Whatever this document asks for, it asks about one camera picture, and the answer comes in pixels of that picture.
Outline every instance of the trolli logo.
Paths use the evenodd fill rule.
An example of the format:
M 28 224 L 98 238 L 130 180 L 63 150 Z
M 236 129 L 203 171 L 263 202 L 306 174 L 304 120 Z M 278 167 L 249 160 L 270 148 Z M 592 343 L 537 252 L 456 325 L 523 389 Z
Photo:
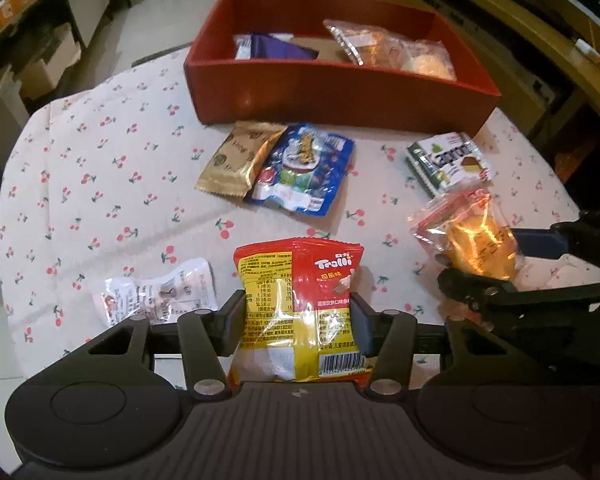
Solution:
M 346 267 L 351 265 L 351 256 L 349 253 L 336 254 L 335 260 L 318 260 L 314 262 L 319 269 L 326 269 L 327 267 Z

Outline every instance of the red box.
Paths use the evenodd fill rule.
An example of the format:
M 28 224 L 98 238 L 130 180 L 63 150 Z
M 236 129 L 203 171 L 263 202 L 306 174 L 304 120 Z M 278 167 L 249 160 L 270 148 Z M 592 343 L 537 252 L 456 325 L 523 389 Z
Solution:
M 458 81 L 353 63 L 234 59 L 234 34 L 330 38 L 324 19 L 442 41 Z M 487 71 L 440 15 L 375 0 L 218 0 L 184 70 L 198 118 L 206 124 L 310 121 L 473 136 L 500 98 Z

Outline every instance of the cherry print tablecloth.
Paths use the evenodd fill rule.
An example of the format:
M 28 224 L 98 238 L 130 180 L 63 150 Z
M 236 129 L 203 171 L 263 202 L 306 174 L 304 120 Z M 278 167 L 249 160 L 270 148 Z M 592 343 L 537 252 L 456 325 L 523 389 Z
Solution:
M 353 138 L 356 149 L 321 219 L 196 191 L 200 171 L 231 126 L 205 128 L 198 121 L 182 70 L 185 55 L 170 54 L 52 102 L 18 139 L 0 195 L 0 279 L 25 375 L 105 329 L 91 299 L 104 279 L 154 278 L 202 256 L 223 304 L 241 286 L 234 249 L 263 240 L 359 242 L 365 253 L 357 290 L 376 309 L 442 322 L 458 307 L 443 301 L 440 268 L 405 221 L 427 201 L 403 155 L 423 135 L 330 128 Z M 576 219 L 560 181 L 499 110 L 477 142 L 512 225 L 543 228 Z M 600 280 L 599 269 L 575 258 L 536 260 L 522 286 L 543 286 L 552 276 L 555 285 L 565 266 L 577 269 L 566 274 L 570 280 Z M 426 368 L 427 358 L 416 364 Z

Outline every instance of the purple snack package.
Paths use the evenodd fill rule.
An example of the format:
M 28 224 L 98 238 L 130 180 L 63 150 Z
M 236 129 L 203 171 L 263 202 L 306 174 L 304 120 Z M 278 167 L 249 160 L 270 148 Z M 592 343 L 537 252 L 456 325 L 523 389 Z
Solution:
M 318 51 L 277 40 L 266 34 L 251 35 L 251 59 L 315 59 Z

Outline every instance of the blue candy bag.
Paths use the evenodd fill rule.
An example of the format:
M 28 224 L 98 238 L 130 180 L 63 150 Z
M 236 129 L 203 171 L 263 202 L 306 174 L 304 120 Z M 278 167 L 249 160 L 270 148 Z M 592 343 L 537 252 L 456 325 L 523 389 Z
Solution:
M 288 127 L 269 153 L 248 200 L 258 204 L 271 200 L 288 211 L 325 216 L 353 145 L 353 140 L 309 123 Z

